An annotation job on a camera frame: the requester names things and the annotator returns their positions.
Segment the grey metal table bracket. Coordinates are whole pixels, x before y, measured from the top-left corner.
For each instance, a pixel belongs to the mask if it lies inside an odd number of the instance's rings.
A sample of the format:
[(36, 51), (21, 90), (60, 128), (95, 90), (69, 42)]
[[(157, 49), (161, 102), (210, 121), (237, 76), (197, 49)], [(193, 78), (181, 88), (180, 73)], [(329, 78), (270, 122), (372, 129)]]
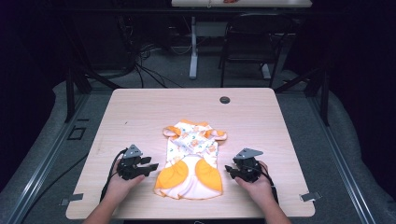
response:
[(73, 194), (73, 195), (69, 196), (68, 198), (61, 199), (60, 206), (67, 206), (67, 205), (69, 205), (70, 202), (80, 201), (82, 199), (83, 199), (82, 193)]
[(322, 194), (319, 191), (307, 192), (306, 194), (301, 194), (300, 199), (303, 202), (315, 202), (322, 198)]

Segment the person's right hand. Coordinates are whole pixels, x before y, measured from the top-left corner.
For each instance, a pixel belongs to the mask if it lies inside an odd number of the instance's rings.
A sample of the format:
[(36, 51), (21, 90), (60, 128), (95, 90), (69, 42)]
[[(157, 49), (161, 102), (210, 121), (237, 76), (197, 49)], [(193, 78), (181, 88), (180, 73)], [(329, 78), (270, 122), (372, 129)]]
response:
[(261, 208), (268, 208), (272, 204), (277, 205), (277, 202), (274, 198), (272, 192), (272, 184), (270, 180), (267, 178), (268, 176), (268, 168), (267, 165), (260, 161), (260, 165), (262, 168), (262, 174), (259, 176), (259, 179), (253, 183), (249, 183), (241, 179), (240, 177), (236, 177), (234, 180), (236, 183), (245, 189), (251, 199)]

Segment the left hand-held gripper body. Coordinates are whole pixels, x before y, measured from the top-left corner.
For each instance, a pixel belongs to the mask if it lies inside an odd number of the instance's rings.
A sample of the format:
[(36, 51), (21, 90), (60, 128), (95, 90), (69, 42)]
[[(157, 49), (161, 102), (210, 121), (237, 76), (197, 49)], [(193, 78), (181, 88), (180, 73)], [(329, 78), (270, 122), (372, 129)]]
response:
[(142, 161), (142, 155), (143, 153), (136, 145), (130, 145), (120, 159), (117, 167), (118, 175), (124, 180), (147, 175), (148, 171), (145, 167), (138, 167), (138, 164)]

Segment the black metal stand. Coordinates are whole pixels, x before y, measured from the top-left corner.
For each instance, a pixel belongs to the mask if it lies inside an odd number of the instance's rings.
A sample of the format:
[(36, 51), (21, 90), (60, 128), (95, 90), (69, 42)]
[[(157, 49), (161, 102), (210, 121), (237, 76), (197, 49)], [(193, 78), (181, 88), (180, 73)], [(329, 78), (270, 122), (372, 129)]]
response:
[(74, 117), (76, 112), (75, 88), (78, 88), (82, 94), (91, 93), (92, 86), (88, 81), (89, 77), (99, 81), (112, 90), (120, 89), (120, 85), (109, 81), (93, 70), (77, 63), (71, 63), (68, 67), (68, 72), (65, 75), (67, 102), (67, 113), (64, 121), (65, 123), (69, 122), (71, 118)]
[(329, 126), (328, 105), (330, 96), (330, 76), (324, 68), (315, 68), (303, 75), (286, 82), (282, 86), (275, 88), (275, 93), (281, 93), (297, 85), (302, 81), (307, 81), (304, 89), (306, 97), (315, 97), (320, 92), (319, 116), (326, 126)]

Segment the white desk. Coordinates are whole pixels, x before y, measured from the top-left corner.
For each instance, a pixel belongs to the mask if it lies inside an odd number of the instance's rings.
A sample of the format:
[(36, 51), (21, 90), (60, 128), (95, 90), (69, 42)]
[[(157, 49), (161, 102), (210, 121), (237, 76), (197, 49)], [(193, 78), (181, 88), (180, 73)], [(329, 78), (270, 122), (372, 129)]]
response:
[[(224, 4), (223, 0), (171, 0), (172, 7), (181, 8), (310, 8), (312, 0), (239, 0), (233, 4)], [(197, 33), (196, 18), (191, 16), (191, 66), (190, 78), (197, 78), (198, 51), (197, 51)]]

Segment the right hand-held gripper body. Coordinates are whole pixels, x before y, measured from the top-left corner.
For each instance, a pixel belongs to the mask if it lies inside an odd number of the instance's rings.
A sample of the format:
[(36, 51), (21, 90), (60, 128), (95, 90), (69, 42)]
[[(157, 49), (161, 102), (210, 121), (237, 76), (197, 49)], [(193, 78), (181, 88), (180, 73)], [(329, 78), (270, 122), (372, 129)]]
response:
[(259, 178), (262, 168), (255, 157), (262, 154), (262, 151), (244, 148), (234, 156), (235, 158), (242, 160), (242, 165), (236, 165), (237, 169), (240, 171), (240, 178), (250, 183), (255, 182)]

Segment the aluminium floor rail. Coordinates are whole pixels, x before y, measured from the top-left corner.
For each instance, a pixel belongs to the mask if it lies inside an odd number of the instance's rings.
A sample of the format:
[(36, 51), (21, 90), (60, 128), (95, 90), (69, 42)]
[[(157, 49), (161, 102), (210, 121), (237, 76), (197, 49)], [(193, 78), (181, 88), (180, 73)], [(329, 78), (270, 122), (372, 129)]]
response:
[(56, 136), (49, 145), (49, 151), (42, 157), (40, 163), (32, 172), (26, 185), (23, 187), (15, 206), (7, 218), (6, 224), (22, 224), (22, 220), (27, 216), (27, 212), (33, 207), (35, 198), (45, 182), (50, 169), (60, 153), (60, 147), (66, 136), (72, 132), (72, 125), (76, 122), (76, 116), (81, 112), (89, 99), (89, 95), (82, 94), (76, 102), (75, 114), (66, 123), (62, 122), (62, 127), (56, 132)]
[(363, 197), (363, 194), (361, 193), (359, 185), (357, 184), (353, 174), (349, 169), (349, 166), (347, 165), (347, 161), (345, 160), (345, 157), (332, 133), (331, 127), (325, 124), (319, 113), (318, 101), (315, 98), (308, 98), (307, 102), (314, 111), (315, 118), (319, 123), (320, 129), (326, 136), (330, 146), (330, 152), (332, 153), (332, 159), (334, 160), (337, 171), (341, 176), (350, 201), (353, 203), (356, 213), (361, 220), (361, 224), (377, 224), (371, 210), (367, 205), (367, 202)]

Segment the black square floor frame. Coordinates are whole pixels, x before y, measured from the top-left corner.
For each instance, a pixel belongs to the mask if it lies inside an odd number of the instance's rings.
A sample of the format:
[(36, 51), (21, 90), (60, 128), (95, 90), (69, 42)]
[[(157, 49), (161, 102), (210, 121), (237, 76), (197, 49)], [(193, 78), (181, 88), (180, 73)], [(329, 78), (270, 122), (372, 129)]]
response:
[(85, 127), (74, 126), (67, 136), (68, 140), (81, 140), (86, 132)]

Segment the orange and white baby romper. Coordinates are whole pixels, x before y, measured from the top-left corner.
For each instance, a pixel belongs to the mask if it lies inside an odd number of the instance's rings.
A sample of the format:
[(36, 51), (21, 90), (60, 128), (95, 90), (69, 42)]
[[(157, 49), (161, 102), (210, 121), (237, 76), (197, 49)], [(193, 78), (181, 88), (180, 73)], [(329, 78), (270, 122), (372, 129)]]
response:
[(219, 141), (227, 133), (207, 122), (181, 120), (163, 129), (167, 137), (166, 160), (154, 192), (180, 200), (208, 200), (222, 195), (218, 170)]

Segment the person's left hand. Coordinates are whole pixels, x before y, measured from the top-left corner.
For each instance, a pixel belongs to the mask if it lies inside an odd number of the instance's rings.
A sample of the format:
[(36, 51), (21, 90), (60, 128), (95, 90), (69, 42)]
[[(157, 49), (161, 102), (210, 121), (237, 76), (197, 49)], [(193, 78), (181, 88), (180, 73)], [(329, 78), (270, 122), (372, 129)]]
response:
[(124, 180), (117, 172), (119, 162), (120, 161), (116, 161), (112, 170), (106, 194), (102, 200), (103, 203), (118, 205), (126, 198), (133, 187), (137, 186), (145, 179), (144, 175), (139, 175), (133, 179)]

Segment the black chair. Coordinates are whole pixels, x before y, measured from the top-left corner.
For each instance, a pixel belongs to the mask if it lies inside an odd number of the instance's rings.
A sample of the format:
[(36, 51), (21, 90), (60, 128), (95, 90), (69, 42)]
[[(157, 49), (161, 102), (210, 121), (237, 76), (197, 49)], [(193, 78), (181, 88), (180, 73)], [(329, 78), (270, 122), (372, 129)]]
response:
[(230, 19), (219, 59), (220, 86), (224, 85), (226, 63), (255, 63), (273, 66), (272, 87), (284, 39), (292, 28), (292, 18), (284, 14), (243, 13)]

